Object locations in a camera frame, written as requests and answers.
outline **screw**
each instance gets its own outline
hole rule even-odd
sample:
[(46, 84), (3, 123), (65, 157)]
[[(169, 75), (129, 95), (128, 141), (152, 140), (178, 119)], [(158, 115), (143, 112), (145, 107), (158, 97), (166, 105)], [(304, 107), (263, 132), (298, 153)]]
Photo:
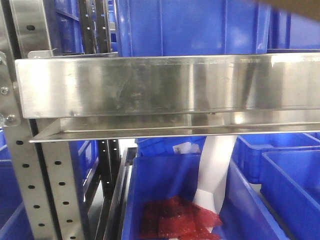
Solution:
[(15, 115), (9, 115), (6, 117), (6, 120), (9, 122), (9, 123), (13, 123), (14, 121), (17, 120), (16, 116)]
[(6, 86), (3, 86), (0, 88), (0, 94), (2, 95), (8, 95), (9, 94), (9, 88)]

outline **storage rack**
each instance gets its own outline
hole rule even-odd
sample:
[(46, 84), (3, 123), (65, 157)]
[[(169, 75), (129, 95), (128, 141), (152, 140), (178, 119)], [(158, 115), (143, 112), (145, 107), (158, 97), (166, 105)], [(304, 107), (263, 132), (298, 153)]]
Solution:
[[(0, 123), (36, 240), (91, 239), (88, 207), (100, 180), (95, 239), (120, 238), (135, 149), (119, 165), (117, 139), (320, 130), (319, 53), (117, 58), (106, 1), (78, 3), (90, 55), (62, 56), (53, 1), (0, 1)], [(75, 140), (99, 140), (86, 191), (69, 150)]]

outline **hole in metal post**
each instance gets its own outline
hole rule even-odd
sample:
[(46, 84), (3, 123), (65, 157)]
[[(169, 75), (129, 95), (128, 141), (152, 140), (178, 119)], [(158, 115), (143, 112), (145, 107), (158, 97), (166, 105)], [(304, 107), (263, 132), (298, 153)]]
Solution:
[(36, 30), (36, 27), (34, 25), (27, 25), (26, 29), (28, 29), (29, 31), (34, 31)]

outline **white paper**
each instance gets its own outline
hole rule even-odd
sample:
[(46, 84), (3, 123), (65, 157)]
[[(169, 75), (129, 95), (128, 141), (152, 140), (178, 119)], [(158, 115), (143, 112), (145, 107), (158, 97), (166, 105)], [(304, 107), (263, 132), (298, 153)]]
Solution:
[(208, 136), (201, 154), (198, 186), (193, 202), (220, 213), (225, 199), (227, 173), (237, 136)]

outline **blue storage box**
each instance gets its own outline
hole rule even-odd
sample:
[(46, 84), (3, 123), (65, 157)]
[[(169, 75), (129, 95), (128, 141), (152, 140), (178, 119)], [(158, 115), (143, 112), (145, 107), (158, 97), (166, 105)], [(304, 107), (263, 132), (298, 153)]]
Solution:
[(0, 160), (0, 239), (34, 239), (10, 160)]
[(274, 9), (269, 30), (270, 49), (320, 49), (320, 22)]
[(0, 146), (0, 160), (10, 160), (11, 156), (7, 145)]
[(54, 0), (62, 52), (83, 53), (78, 0)]
[(262, 153), (318, 149), (320, 140), (306, 133), (242, 135), (236, 140), (231, 158), (250, 183), (260, 184)]
[(320, 151), (268, 152), (263, 157), (263, 196), (297, 239), (320, 239)]
[(91, 168), (99, 156), (97, 141), (72, 141), (69, 143), (69, 147), (71, 157), (73, 159), (77, 159), (80, 163), (82, 179), (86, 180)]
[(248, 0), (115, 0), (122, 57), (267, 52), (270, 8)]
[(192, 153), (201, 153), (205, 141), (205, 136), (181, 136), (137, 138), (135, 143), (138, 145), (138, 156), (152, 157), (181, 154), (187, 150), (192, 150)]
[[(197, 189), (200, 154), (138, 157), (128, 192), (123, 240), (138, 240), (144, 204), (175, 195), (192, 201)], [(277, 222), (231, 162), (225, 200), (220, 218), (223, 226), (214, 228), (223, 240), (287, 240)]]
[(21, 204), (22, 197), (11, 160), (0, 160), (0, 229)]
[(115, 22), (115, 11), (114, 11), (114, 3), (113, 1), (108, 1), (108, 11), (109, 11), (109, 22)]
[(320, 132), (308, 132), (307, 134), (320, 140)]
[(34, 240), (28, 216), (21, 203), (4, 225), (0, 226), (1, 240)]
[(6, 145), (5, 133), (2, 129), (0, 129), (0, 148)]

